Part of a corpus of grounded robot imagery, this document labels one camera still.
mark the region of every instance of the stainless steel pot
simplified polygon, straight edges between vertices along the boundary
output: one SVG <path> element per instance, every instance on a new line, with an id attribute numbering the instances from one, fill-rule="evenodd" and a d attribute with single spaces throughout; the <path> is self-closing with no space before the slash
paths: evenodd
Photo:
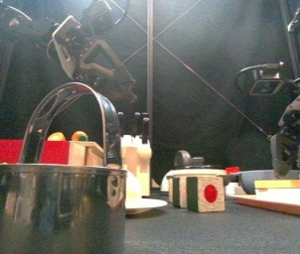
<path id="1" fill-rule="evenodd" d="M 101 106 L 105 163 L 119 160 L 110 102 L 83 84 L 61 86 L 32 115 L 20 163 L 0 165 L 0 254 L 123 253 L 126 171 L 38 164 L 50 123 L 83 94 Z"/>

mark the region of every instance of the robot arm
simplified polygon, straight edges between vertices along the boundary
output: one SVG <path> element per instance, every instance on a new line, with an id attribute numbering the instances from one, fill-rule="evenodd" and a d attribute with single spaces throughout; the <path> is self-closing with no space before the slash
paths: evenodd
<path id="1" fill-rule="evenodd" d="M 272 95 L 283 89 L 293 98 L 279 121 L 280 131 L 269 139 L 272 168 L 276 177 L 284 178 L 289 170 L 300 170 L 300 77 L 293 81 L 284 80 L 277 76 L 279 69 L 277 63 L 248 67 L 236 76 L 235 85 L 251 95 Z M 240 83 L 241 75 L 253 77 L 251 80 L 255 81 L 255 85 Z"/>
<path id="2" fill-rule="evenodd" d="M 83 10 L 82 23 L 69 16 L 61 24 L 50 19 L 35 21 L 0 2 L 0 33 L 18 43 L 28 39 L 39 47 L 48 45 L 48 55 L 55 46 L 74 81 L 91 85 L 110 99 L 133 102 L 137 96 L 130 89 L 135 81 L 107 42 L 98 39 L 113 26 L 111 10 L 103 0 Z"/>

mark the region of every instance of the table surface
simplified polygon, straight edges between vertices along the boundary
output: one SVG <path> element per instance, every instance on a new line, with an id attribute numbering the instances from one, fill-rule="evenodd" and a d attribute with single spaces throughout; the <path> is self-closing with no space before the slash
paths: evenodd
<path id="1" fill-rule="evenodd" d="M 158 191 L 152 198 L 168 200 Z M 125 254 L 300 254 L 300 216 L 225 199 L 225 211 L 198 213 L 170 203 L 126 216 Z"/>

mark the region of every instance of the green object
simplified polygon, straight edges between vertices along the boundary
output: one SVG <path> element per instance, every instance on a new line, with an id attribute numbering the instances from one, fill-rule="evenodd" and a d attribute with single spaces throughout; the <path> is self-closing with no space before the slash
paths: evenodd
<path id="1" fill-rule="evenodd" d="M 181 207 L 180 204 L 180 178 L 173 178 L 173 205 Z"/>
<path id="2" fill-rule="evenodd" d="M 188 210 L 200 211 L 198 206 L 198 178 L 188 178 Z"/>
<path id="3" fill-rule="evenodd" d="M 78 137 L 78 140 L 79 140 L 79 141 L 87 141 L 87 136 L 81 135 L 81 136 Z"/>

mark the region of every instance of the cube with red circle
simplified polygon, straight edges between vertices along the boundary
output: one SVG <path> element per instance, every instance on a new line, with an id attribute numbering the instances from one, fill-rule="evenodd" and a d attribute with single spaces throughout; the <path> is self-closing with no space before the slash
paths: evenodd
<path id="1" fill-rule="evenodd" d="M 197 212 L 225 210 L 225 185 L 221 177 L 188 177 L 186 188 L 188 210 Z"/>

